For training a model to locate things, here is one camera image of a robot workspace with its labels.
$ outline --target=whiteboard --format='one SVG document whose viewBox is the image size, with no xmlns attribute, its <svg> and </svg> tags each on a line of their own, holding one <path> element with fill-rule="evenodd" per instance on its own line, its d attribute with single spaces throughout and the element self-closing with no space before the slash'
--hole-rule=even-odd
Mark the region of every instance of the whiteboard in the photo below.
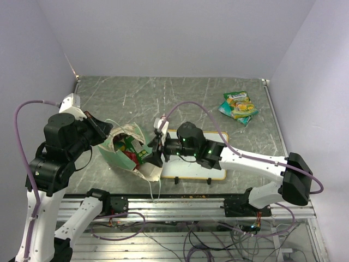
<svg viewBox="0 0 349 262">
<path fill-rule="evenodd" d="M 169 131 L 171 138 L 177 138 L 176 131 Z M 217 132 L 203 132 L 206 139 L 223 142 Z M 228 135 L 223 133 L 224 138 L 228 141 Z M 188 163 L 181 160 L 178 156 L 170 156 L 166 163 L 164 156 L 161 157 L 164 165 L 161 177 L 164 178 L 189 178 L 189 179 L 209 179 L 223 180 L 226 176 L 226 170 L 207 169 L 197 163 Z M 187 161 L 195 161 L 195 157 L 183 157 Z"/>
</svg>

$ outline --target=chip bag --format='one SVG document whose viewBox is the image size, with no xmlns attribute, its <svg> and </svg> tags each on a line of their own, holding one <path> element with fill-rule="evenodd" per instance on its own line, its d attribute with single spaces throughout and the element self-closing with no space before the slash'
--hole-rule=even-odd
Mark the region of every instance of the chip bag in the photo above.
<svg viewBox="0 0 349 262">
<path fill-rule="evenodd" d="M 221 113 L 223 113 L 226 116 L 232 116 L 232 111 L 231 108 L 228 104 L 227 101 L 224 101 L 219 107 L 218 107 L 218 111 L 220 111 Z M 252 119 L 253 116 L 247 116 L 247 117 L 240 117 L 237 118 L 236 120 L 242 124 L 244 124 L 245 126 L 247 126 L 247 124 L 250 122 L 250 120 Z"/>
<path fill-rule="evenodd" d="M 231 108 L 231 116 L 234 119 L 248 117 L 258 113 L 246 91 L 225 93 L 224 98 Z"/>
</svg>

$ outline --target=white wall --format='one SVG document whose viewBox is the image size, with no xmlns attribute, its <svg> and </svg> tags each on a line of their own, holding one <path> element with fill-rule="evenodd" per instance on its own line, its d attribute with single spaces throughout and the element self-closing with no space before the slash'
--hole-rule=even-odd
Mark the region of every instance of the white wall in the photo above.
<svg viewBox="0 0 349 262">
<path fill-rule="evenodd" d="M 299 152 L 324 183 L 312 200 L 332 261 L 348 261 L 347 0 L 316 1 L 270 85 L 288 150 Z"/>
<path fill-rule="evenodd" d="M 61 101 L 75 75 L 35 0 L 0 1 L 0 261 L 19 250 L 27 212 L 26 171 L 13 131 L 13 112 L 29 99 Z M 28 159 L 44 141 L 43 127 L 57 109 L 29 105 L 19 127 Z"/>
<path fill-rule="evenodd" d="M 315 0 L 38 0 L 79 75 L 270 79 Z"/>
</svg>

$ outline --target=marble surface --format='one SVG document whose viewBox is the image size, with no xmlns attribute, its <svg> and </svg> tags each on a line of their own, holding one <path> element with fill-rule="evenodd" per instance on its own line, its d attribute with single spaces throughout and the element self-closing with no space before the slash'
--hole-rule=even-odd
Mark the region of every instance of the marble surface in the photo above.
<svg viewBox="0 0 349 262">
<path fill-rule="evenodd" d="M 245 127 L 218 111 L 223 94 L 246 90 L 260 113 Z M 77 94 L 82 110 L 88 110 L 100 120 L 107 118 L 123 125 L 136 122 L 153 135 L 156 117 L 168 112 L 177 103 L 187 100 L 203 104 L 230 137 L 230 144 L 242 150 L 271 156 L 284 155 L 269 101 L 259 79 L 238 78 L 153 78 L 153 77 L 99 77 L 83 76 Z M 170 117 L 170 128 L 176 129 L 190 121 L 205 131 L 215 131 L 205 113 L 195 105 L 183 105 Z M 85 152 L 76 162 L 77 168 L 89 160 Z M 230 170 L 221 181 L 161 179 L 161 192 L 167 194 L 243 193 L 249 187 L 268 183 L 264 178 L 247 172 Z M 67 193 L 85 194 L 90 188 L 110 193 L 149 193 L 147 181 L 122 169 L 111 168 L 99 150 L 94 148 L 88 167 L 72 175 Z M 153 193 L 159 190 L 152 182 Z"/>
</svg>

